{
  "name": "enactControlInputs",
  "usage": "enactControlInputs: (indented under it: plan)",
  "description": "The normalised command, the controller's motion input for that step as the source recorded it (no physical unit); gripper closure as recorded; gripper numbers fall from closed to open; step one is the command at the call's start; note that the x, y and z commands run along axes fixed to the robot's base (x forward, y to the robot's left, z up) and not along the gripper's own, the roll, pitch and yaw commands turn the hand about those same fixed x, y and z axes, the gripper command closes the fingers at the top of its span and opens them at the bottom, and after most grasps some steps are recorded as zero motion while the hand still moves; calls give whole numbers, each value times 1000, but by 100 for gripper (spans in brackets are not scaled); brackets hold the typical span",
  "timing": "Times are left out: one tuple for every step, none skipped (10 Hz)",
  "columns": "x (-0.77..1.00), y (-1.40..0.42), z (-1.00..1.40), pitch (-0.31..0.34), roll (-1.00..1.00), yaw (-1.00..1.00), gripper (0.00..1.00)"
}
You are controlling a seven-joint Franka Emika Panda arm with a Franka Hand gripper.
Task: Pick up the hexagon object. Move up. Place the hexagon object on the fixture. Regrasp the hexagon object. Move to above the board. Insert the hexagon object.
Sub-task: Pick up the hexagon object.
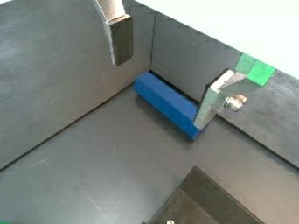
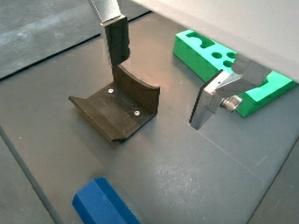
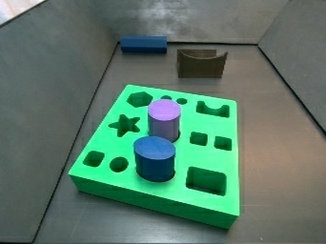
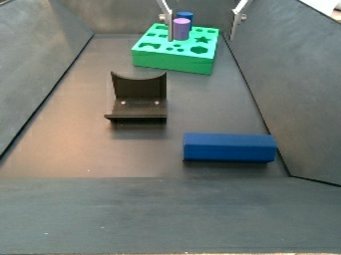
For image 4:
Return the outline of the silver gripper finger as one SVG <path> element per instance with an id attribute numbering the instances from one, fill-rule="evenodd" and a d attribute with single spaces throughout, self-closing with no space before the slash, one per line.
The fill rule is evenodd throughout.
<path id="1" fill-rule="evenodd" d="M 172 10 L 166 0 L 156 0 L 158 5 L 162 9 L 159 19 L 168 25 L 168 41 L 172 41 Z"/>
<path id="2" fill-rule="evenodd" d="M 236 6 L 231 9 L 232 21 L 228 33 L 228 40 L 234 39 L 236 26 L 246 19 L 246 14 L 243 13 L 243 11 L 246 10 L 251 2 L 252 0 L 239 0 Z"/>

